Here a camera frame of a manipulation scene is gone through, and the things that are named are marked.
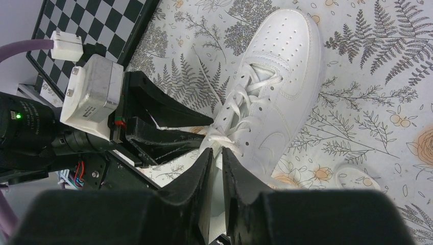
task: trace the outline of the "shoelace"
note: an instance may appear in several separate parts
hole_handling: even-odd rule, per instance
[[[259,99],[257,96],[252,95],[250,93],[266,85],[277,84],[282,81],[282,77],[280,76],[271,77],[270,79],[260,81],[254,69],[251,67],[251,65],[247,63],[244,64],[243,69],[245,70],[244,76],[247,76],[247,78],[250,79],[250,83],[246,88],[243,88],[239,84],[236,85],[235,88],[232,90],[232,92],[228,95],[228,96],[232,96],[234,98],[234,101],[229,102],[226,106],[226,109],[231,109],[234,111],[234,113],[236,113],[236,115],[239,118],[239,121],[233,128],[231,128],[228,131],[227,134],[225,134],[221,129],[214,128],[212,126],[209,129],[207,129],[208,141],[213,141],[218,143],[220,146],[230,148],[233,152],[238,153],[241,156],[244,156],[243,152],[239,149],[239,147],[236,146],[235,142],[231,140],[229,137],[236,138],[242,131],[251,132],[251,127],[241,128],[242,125],[258,125],[261,123],[260,118],[250,115],[251,105],[253,103],[266,105],[271,102],[269,96]],[[210,82],[206,77],[205,80],[207,81],[209,87],[211,88],[212,93],[214,93],[218,98],[217,93],[214,91],[214,89],[212,88]],[[243,98],[239,105],[235,102],[238,96],[241,96]],[[219,107],[221,107],[221,109],[224,109],[222,108],[223,105],[219,100],[219,98],[218,101],[220,103]],[[247,116],[241,115],[240,113],[240,106],[244,103],[246,104],[248,110]]]

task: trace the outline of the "fern leaf print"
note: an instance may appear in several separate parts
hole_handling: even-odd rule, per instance
[[[423,10],[408,0],[393,2],[396,19],[392,19],[392,14],[388,12],[390,8],[385,9],[382,4],[380,0],[375,1],[374,24],[368,23],[363,9],[359,9],[355,32],[344,23],[343,31],[335,31],[324,46],[338,50],[341,56],[347,54],[350,63],[362,53],[359,61],[361,69],[372,59],[372,75],[385,63],[391,62],[393,65],[385,77],[385,84],[403,71],[417,66],[419,71],[412,72],[408,81],[409,85],[415,86],[429,75],[427,61],[430,62],[433,56],[433,45],[427,36],[433,36],[433,22],[428,16],[422,16]]]
[[[169,66],[164,65],[162,74],[158,73],[155,76],[154,83],[170,97],[187,107],[196,111],[210,107],[213,113],[217,99],[212,94],[206,79],[220,100],[224,102],[230,77],[222,73],[220,62],[213,73],[200,60],[203,73],[201,69],[191,65],[183,53],[181,53],[179,60],[180,65],[177,64],[176,59],[172,59],[171,70],[169,70]]]
[[[226,47],[231,48],[235,56],[244,53],[260,24],[277,9],[271,0],[234,0],[227,14],[237,22],[225,30]]]

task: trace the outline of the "white fabric surface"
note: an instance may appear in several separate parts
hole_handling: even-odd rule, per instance
[[[400,207],[419,244],[433,243],[432,1],[162,0],[128,69],[212,116],[216,99],[199,66],[224,102],[252,35],[278,8],[301,9],[318,23],[327,69],[318,103],[274,178],[334,188],[334,170],[353,164]],[[165,185],[197,154],[142,171]]]

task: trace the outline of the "shoe tongue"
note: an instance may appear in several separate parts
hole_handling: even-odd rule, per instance
[[[272,69],[263,65],[251,64],[251,67],[256,72],[260,81],[267,80],[275,74],[275,72]]]

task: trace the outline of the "checkerboard pattern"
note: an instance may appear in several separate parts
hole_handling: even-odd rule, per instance
[[[143,15],[146,0],[45,0],[33,38],[49,39],[52,32],[81,36],[83,44],[99,42],[106,57],[122,65]],[[28,58],[59,92],[65,93],[73,62],[54,60],[48,50],[32,51]]]

